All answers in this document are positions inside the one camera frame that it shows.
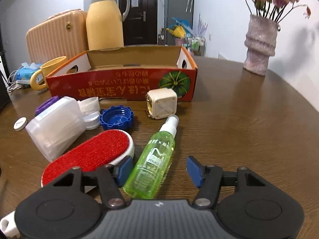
green liquid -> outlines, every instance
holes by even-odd
[[[166,131],[155,133],[134,166],[123,189],[132,198],[154,198],[175,148],[173,136]]]

red cardboard box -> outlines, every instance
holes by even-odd
[[[197,70],[184,47],[128,46],[83,52],[46,80],[52,96],[77,100],[94,96],[145,100],[149,90],[167,87],[180,101],[191,101]]]

yellow plastic bag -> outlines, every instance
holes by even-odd
[[[185,38],[186,31],[182,26],[175,25],[175,29],[171,30],[170,28],[166,29],[169,33],[171,33],[174,37]]]

yellow mug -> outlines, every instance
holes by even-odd
[[[41,90],[47,88],[47,80],[45,80],[46,76],[48,76],[51,72],[53,72],[55,69],[60,67],[66,61],[67,61],[66,56],[57,57],[57,58],[54,58],[54,59],[44,63],[42,66],[40,66],[40,69],[38,71],[36,71],[30,78],[31,88],[35,91],[41,91]],[[37,79],[39,74],[42,74],[44,84],[37,83],[36,79]]]

brown table top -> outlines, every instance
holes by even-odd
[[[319,234],[319,113],[272,71],[265,78],[242,70],[242,64],[196,58],[198,77],[194,99],[178,105],[173,162],[157,198],[187,198],[197,193],[188,177],[189,155],[202,164],[236,171],[247,166],[299,201],[305,212],[299,239]],[[51,97],[31,89],[15,91],[12,103],[0,112],[0,216],[40,188],[48,161],[26,130],[14,131],[20,117],[31,120],[35,109]],[[102,102],[107,108],[114,102]],[[136,120],[129,133],[135,144],[135,161],[164,120],[150,120],[146,102],[128,101]],[[71,148],[100,133],[84,132]],[[222,188],[220,199],[233,192]]]

